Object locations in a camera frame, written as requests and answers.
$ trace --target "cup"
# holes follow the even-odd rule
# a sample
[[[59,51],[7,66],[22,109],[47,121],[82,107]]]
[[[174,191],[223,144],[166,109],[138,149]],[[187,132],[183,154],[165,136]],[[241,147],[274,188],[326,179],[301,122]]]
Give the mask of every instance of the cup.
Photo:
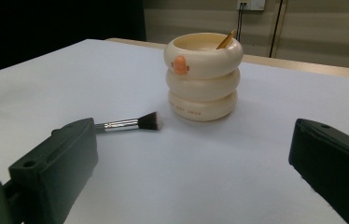
[[[225,37],[214,33],[182,35],[166,46],[168,100],[180,117],[220,119],[236,106],[244,51],[234,38],[225,48],[216,49]]]

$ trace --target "beige wall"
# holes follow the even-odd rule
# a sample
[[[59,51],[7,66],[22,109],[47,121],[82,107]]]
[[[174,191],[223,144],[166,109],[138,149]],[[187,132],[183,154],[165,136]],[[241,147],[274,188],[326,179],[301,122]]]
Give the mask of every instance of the beige wall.
[[[147,41],[167,44],[197,32],[227,34],[237,27],[237,0],[144,0]],[[245,12],[241,44],[246,54],[269,56],[280,0],[263,12]],[[349,67],[349,1],[285,0],[272,56]]]

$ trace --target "metal ferrule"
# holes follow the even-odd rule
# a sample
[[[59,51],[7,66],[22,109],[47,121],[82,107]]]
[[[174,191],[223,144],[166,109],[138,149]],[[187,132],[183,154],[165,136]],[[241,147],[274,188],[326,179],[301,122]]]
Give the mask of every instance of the metal ferrule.
[[[138,129],[137,119],[126,119],[115,122],[108,122],[104,124],[105,132],[125,131],[131,129]]]

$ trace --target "brush bristles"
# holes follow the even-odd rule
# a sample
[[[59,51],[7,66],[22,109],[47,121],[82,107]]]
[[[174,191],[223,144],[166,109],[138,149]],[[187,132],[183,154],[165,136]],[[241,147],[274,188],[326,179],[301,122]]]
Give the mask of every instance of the brush bristles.
[[[161,129],[161,120],[157,112],[144,115],[142,118],[138,119],[137,124],[139,126],[139,129],[146,129],[146,130]]]

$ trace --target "black cable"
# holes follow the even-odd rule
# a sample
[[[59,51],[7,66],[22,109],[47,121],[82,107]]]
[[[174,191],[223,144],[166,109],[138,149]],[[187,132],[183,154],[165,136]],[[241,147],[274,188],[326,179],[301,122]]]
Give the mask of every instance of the black cable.
[[[244,4],[241,3],[241,6],[238,10],[238,30],[236,33],[236,40],[241,41],[241,32],[242,32],[242,16],[244,14]]]

